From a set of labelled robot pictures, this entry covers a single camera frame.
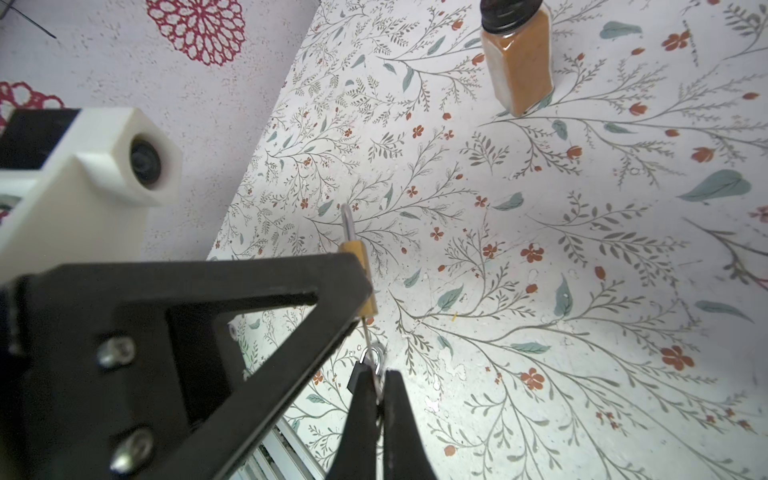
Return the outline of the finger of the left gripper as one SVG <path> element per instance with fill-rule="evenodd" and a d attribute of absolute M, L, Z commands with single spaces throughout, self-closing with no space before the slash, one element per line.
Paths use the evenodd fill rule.
<path fill-rule="evenodd" d="M 67 264 L 1 287 L 5 479 L 225 479 L 352 331 L 359 261 Z"/>

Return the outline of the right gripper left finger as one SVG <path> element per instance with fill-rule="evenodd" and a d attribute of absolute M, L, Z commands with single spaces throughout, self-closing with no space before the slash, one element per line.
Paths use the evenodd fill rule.
<path fill-rule="evenodd" d="M 350 378 L 353 396 L 339 448 L 326 475 L 327 480 L 376 478 L 378 405 L 374 371 L 357 363 Z"/>

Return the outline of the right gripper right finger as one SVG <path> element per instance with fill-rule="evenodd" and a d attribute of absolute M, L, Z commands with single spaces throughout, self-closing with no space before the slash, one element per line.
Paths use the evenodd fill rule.
<path fill-rule="evenodd" d="M 383 469 L 386 480 L 436 480 L 400 372 L 388 370 L 383 390 Z"/>

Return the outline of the silver key with ring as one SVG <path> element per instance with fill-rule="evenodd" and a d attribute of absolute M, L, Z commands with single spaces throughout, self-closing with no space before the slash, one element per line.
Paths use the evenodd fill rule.
<path fill-rule="evenodd" d="M 384 390 L 384 360 L 386 352 L 380 343 L 375 343 L 369 331 L 367 319 L 361 320 L 363 335 L 365 339 L 365 349 L 363 350 L 362 363 L 367 364 L 373 371 L 373 383 L 376 391 L 377 402 L 383 400 Z"/>

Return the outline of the brass padlock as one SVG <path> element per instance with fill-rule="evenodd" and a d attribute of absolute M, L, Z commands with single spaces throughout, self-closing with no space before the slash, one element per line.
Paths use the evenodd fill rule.
<path fill-rule="evenodd" d="M 370 287 L 373 287 L 371 279 L 371 268 L 368 257 L 368 252 L 365 244 L 357 236 L 354 219 L 352 216 L 352 209 L 348 204 L 343 204 L 340 207 L 342 226 L 344 229 L 344 240 L 339 246 L 339 251 L 342 253 L 350 253 L 355 256 L 361 265 L 366 280 Z M 375 298 L 375 294 L 371 293 L 360 309 L 359 315 L 367 320 L 373 318 L 378 314 L 378 307 Z"/>

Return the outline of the spice jar black lid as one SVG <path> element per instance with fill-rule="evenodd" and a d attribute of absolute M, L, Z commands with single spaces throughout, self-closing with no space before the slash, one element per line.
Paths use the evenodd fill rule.
<path fill-rule="evenodd" d="M 542 0 L 480 3 L 481 44 L 495 96 L 521 117 L 554 90 L 551 16 Z"/>

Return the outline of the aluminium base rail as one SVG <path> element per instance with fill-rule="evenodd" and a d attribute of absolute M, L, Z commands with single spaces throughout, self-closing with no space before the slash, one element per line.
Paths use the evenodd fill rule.
<path fill-rule="evenodd" d="M 231 476 L 232 480 L 323 480 L 326 471 L 313 457 L 294 429 L 279 420 L 245 462 Z"/>

